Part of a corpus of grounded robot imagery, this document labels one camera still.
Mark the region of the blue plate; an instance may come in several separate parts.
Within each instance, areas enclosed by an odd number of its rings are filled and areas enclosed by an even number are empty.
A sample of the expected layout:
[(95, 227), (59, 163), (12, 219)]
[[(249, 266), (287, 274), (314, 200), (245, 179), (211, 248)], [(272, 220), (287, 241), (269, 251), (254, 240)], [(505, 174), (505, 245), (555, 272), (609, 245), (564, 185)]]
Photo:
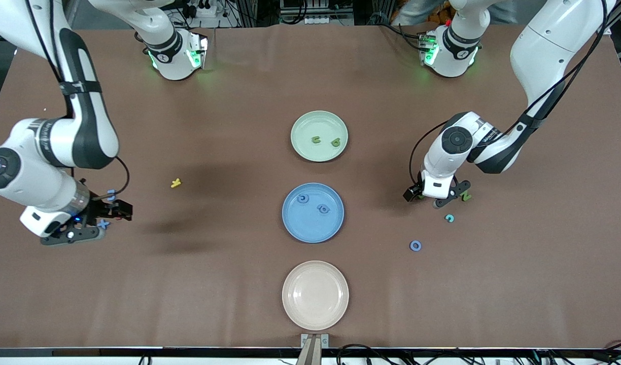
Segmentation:
[[(306, 204), (297, 202), (299, 194), (307, 194)], [(327, 205), (331, 212), (319, 213), (317, 207)], [(308, 182), (295, 187), (285, 197), (281, 218), (288, 233), (304, 243), (322, 243), (333, 238), (344, 222), (345, 205), (336, 190), (319, 182)]]

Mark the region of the brown table cover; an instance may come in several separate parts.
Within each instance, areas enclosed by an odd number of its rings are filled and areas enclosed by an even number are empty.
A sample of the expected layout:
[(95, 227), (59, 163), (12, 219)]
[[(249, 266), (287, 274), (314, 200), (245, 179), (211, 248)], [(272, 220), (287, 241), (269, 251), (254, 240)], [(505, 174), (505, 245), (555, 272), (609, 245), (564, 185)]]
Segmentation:
[[(133, 220), (97, 242), (44, 247), (23, 207), (0, 197), (0, 347), (297, 346), (281, 291), (310, 260), (349, 284), (333, 346), (621, 340), (621, 64), (610, 37), (511, 168), (459, 169), (470, 200), (434, 209), (402, 197), (412, 147), (434, 125), (475, 111), (505, 130), (526, 108), (509, 60), (521, 30), (489, 27), (473, 67), (445, 79), (386, 28), (222, 28), (212, 69), (178, 82), (132, 31), (81, 31), (129, 166), (120, 198)], [(311, 111), (348, 128), (334, 160), (292, 148), (292, 125)], [(281, 218), (290, 191), (313, 182), (346, 210), (322, 243), (300, 242)]]

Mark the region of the light green plate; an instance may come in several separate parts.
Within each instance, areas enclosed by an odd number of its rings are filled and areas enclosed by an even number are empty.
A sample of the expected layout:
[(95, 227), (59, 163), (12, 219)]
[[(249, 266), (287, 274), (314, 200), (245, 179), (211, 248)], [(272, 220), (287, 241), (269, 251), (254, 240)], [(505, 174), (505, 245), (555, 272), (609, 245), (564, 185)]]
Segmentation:
[[(311, 138), (320, 136), (322, 142), (313, 144)], [(331, 141), (340, 138), (341, 146), (335, 148)], [(346, 149), (349, 132), (345, 122), (328, 111), (311, 111), (303, 114), (292, 125), (290, 141), (294, 151), (311, 162), (328, 162), (339, 157)]]

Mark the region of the beige plate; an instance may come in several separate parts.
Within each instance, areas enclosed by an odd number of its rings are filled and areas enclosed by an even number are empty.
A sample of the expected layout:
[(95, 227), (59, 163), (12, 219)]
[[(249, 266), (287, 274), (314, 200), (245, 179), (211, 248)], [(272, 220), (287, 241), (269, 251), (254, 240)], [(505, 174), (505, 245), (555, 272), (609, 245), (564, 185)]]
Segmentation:
[(306, 261), (288, 273), (281, 300), (297, 326), (307, 331), (327, 330), (343, 319), (349, 307), (349, 284), (333, 264)]

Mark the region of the person in grey clothing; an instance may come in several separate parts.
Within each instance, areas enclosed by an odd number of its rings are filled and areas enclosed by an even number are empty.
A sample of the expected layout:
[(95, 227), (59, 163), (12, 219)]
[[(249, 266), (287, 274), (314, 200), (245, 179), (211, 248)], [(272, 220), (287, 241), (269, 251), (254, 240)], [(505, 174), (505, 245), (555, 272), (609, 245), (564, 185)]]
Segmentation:
[(398, 0), (398, 9), (390, 21), (393, 26), (410, 26), (424, 23), (429, 15), (445, 0)]

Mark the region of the metal equipment rack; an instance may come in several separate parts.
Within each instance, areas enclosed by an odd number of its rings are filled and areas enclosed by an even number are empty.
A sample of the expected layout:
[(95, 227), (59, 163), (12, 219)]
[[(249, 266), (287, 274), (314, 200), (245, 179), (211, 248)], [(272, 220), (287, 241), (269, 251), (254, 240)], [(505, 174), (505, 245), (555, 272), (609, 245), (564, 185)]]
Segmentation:
[(280, 23), (355, 25), (354, 0), (278, 0)]

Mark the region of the white power strip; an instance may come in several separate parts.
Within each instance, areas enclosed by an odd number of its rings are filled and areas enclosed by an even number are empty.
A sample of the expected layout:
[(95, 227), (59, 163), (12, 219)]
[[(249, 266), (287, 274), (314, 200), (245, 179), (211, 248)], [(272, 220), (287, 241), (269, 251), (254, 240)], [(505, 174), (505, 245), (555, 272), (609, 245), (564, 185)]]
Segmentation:
[(215, 18), (218, 12), (217, 0), (187, 0), (183, 14), (189, 19)]

